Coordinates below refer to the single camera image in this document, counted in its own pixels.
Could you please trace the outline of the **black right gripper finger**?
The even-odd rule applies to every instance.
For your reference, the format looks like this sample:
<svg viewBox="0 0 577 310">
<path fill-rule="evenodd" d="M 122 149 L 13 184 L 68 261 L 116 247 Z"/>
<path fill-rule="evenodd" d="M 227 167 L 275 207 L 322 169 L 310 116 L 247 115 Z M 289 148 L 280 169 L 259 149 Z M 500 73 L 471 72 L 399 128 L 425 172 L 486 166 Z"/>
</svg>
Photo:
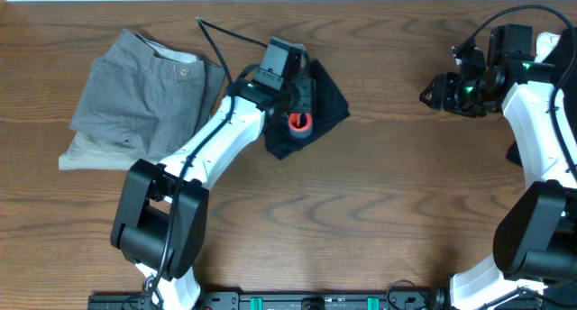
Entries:
<svg viewBox="0 0 577 310">
<path fill-rule="evenodd" d="M 426 96 L 420 96 L 419 100 L 433 110 L 441 111 L 443 109 L 443 100 L 441 97 L 431 96 L 427 98 Z"/>
<path fill-rule="evenodd" d="M 420 98 L 434 98 L 435 97 L 435 88 L 439 81 L 440 76 L 435 75 L 429 85 L 420 93 Z"/>
</svg>

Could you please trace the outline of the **black leggings red waistband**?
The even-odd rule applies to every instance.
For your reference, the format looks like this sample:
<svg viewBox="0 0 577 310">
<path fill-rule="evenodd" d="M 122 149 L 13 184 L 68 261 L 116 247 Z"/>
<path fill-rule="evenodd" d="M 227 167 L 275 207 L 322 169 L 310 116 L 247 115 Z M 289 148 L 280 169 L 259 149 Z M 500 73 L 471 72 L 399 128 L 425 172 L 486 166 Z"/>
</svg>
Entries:
<svg viewBox="0 0 577 310">
<path fill-rule="evenodd" d="M 311 76 L 316 81 L 316 95 L 310 135 L 293 137 L 284 115 L 276 116 L 264 130 L 266 150 L 279 160 L 315 142 L 350 115 L 348 102 L 318 59 L 312 62 Z"/>
</svg>

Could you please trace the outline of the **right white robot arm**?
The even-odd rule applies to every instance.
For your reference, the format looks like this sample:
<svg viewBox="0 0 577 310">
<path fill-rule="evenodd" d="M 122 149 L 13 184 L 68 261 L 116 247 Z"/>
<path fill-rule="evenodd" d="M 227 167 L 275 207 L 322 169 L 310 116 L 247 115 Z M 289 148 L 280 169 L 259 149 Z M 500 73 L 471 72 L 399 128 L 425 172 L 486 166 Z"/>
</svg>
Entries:
<svg viewBox="0 0 577 310">
<path fill-rule="evenodd" d="M 430 297 L 445 309 L 573 309 L 576 306 L 576 141 L 563 78 L 570 34 L 496 27 L 490 46 L 454 49 L 458 71 L 441 73 L 421 93 L 428 107 L 478 118 L 500 113 L 515 136 L 508 157 L 524 171 L 524 194 L 500 222 L 490 256 L 453 275 Z"/>
</svg>

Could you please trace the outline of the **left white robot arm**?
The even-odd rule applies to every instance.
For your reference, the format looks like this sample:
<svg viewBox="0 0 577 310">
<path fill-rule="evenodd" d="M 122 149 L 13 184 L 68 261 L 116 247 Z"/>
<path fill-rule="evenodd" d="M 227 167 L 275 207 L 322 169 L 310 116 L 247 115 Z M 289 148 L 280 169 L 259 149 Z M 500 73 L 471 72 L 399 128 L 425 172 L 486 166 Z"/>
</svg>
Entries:
<svg viewBox="0 0 577 310">
<path fill-rule="evenodd" d="M 314 129 L 315 81 L 301 44 L 270 39 L 261 64 L 245 69 L 215 115 L 159 163 L 129 169 L 111 243 L 144 274 L 143 291 L 89 299 L 92 309 L 191 309 L 200 296 L 193 266 L 206 231 L 209 192 L 234 158 L 272 121 L 303 140 Z"/>
</svg>

